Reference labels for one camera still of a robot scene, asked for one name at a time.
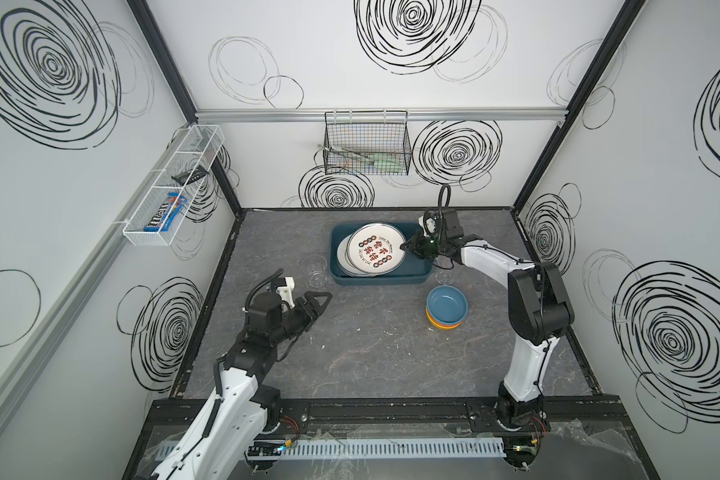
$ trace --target teal tray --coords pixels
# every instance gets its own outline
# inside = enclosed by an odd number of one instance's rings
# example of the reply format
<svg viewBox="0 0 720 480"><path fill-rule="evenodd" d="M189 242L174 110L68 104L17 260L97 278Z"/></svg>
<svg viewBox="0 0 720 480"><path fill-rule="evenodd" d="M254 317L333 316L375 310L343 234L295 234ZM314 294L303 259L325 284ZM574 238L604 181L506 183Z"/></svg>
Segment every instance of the teal tray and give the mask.
<svg viewBox="0 0 720 480"><path fill-rule="evenodd" d="M338 266L336 249L347 235L354 233L358 228L366 224L379 222L370 220L368 222L339 224L331 230L331 276L338 285L411 285L423 283L432 272L432 264L426 260L420 260L411 254L406 254L403 263L392 272L378 276L349 276ZM401 231L405 238L411 238L421 227L413 222L385 222L395 226Z"/></svg>

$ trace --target plate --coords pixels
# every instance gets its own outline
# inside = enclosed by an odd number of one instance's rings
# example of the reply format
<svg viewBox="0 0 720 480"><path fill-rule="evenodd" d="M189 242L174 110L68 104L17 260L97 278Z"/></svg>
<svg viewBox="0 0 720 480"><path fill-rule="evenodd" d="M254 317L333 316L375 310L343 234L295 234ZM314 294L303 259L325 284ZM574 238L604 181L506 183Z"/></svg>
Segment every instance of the plate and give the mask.
<svg viewBox="0 0 720 480"><path fill-rule="evenodd" d="M402 264L405 252L400 245L405 237L389 224L367 224L349 237L349 262L366 274L381 275L392 272Z"/></svg>
<svg viewBox="0 0 720 480"><path fill-rule="evenodd" d="M347 259L347 244L349 243L350 235L341 241L336 249L336 260L338 260L338 268L342 269L345 274L350 276L374 276L374 274L366 274L362 270L358 270L353 264L349 263Z"/></svg>

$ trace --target gray floor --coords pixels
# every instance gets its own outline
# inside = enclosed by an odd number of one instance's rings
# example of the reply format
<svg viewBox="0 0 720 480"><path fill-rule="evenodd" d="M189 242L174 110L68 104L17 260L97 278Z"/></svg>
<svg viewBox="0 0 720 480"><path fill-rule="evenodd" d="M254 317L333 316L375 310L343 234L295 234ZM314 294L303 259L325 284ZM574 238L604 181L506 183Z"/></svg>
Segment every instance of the gray floor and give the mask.
<svg viewBox="0 0 720 480"><path fill-rule="evenodd" d="M249 212L202 340L185 398L207 398L212 362L225 353L243 325L242 304L252 286L278 267L309 289L300 263L309 254L328 258L336 224L352 221L413 221L421 212ZM527 252L506 210L459 212L466 233L484 237L512 254ZM338 286L321 290L333 301L265 383L286 398L439 397L496 395L512 356L514 331L507 318L507 291L476 270L457 266L454 286L470 309L459 328L444 332L427 321L427 294L434 274L421 285ZM588 395L568 341L554 351L544 378L546 395Z"/></svg>

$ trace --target plate with red chinese characters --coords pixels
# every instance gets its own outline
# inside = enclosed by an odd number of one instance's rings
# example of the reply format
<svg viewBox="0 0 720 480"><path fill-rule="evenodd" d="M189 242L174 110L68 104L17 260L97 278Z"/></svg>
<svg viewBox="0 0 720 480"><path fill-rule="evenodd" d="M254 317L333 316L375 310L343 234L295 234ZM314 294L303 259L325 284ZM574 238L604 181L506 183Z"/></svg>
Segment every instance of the plate with red chinese characters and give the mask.
<svg viewBox="0 0 720 480"><path fill-rule="evenodd" d="M366 274L387 274L402 264L405 237L389 224L367 224L349 237L347 258Z"/></svg>

